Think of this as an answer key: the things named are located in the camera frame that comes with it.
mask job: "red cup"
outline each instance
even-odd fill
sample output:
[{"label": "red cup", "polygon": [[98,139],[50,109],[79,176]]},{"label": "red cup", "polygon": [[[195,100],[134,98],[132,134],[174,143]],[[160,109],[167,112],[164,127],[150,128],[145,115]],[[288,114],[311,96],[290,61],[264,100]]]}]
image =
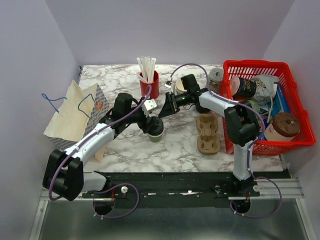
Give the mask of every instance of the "red cup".
[{"label": "red cup", "polygon": [[147,86],[151,85],[151,93],[150,93],[150,98],[151,99],[157,99],[159,97],[159,74],[157,71],[154,71],[153,74],[153,82],[152,83],[145,83],[140,80],[140,88],[141,88],[141,96],[144,97],[147,92]]}]

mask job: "gray floor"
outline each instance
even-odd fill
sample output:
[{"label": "gray floor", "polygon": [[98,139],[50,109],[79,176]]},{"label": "gray floor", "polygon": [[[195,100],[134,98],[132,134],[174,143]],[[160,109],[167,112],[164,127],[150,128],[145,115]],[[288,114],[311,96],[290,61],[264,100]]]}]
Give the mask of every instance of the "gray floor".
[{"label": "gray floor", "polygon": [[[275,200],[256,200],[251,214],[269,213]],[[124,213],[115,209],[112,214]],[[121,219],[93,217],[92,203],[49,202],[42,240],[304,240],[307,239],[294,199],[265,219],[248,219],[226,208],[137,209]]]}]

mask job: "brown lid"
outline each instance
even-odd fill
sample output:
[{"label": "brown lid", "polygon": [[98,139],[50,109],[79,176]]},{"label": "brown lid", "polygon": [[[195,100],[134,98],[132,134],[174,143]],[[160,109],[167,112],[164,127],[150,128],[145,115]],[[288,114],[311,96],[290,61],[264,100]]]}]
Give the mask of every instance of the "brown lid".
[{"label": "brown lid", "polygon": [[275,115],[272,119],[272,126],[277,133],[286,138],[294,137],[300,132],[300,122],[298,118],[287,112],[279,112]]}]

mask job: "paper bag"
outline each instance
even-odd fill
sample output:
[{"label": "paper bag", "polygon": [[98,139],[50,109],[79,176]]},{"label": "paper bag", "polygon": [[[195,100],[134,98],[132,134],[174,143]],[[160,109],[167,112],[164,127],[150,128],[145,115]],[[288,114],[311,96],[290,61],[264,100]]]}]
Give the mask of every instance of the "paper bag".
[{"label": "paper bag", "polygon": [[[54,100],[44,98],[53,106]],[[97,83],[81,90],[73,80],[43,134],[64,151],[90,133],[108,110],[108,100]]]}]

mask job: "white marble surface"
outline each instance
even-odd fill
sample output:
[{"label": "white marble surface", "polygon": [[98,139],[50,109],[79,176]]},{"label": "white marble surface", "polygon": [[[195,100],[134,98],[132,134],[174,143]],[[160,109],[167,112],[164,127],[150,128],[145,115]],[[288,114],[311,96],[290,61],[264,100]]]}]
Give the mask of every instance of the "white marble surface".
[{"label": "white marble surface", "polygon": [[[221,65],[203,65],[209,71]],[[159,109],[153,114],[158,115],[165,102],[164,82],[176,65],[157,65],[159,73],[160,95],[156,100]],[[140,99],[140,84],[136,77],[138,65],[86,65],[83,68],[79,86],[87,88],[98,83],[113,105],[118,93],[130,93]],[[195,66],[186,66],[177,71],[173,80],[187,74],[194,74],[200,87],[206,86],[204,72]],[[202,155],[197,150],[196,117],[198,112],[193,106],[190,110],[181,111],[163,118],[164,135],[160,142],[151,142],[146,134],[132,124],[115,140],[108,143],[103,161],[89,162],[84,170],[104,172],[225,172],[232,171],[234,156],[226,154],[222,118],[218,118],[217,134],[221,148],[215,155]],[[254,171],[282,171],[278,156],[253,157]]]}]

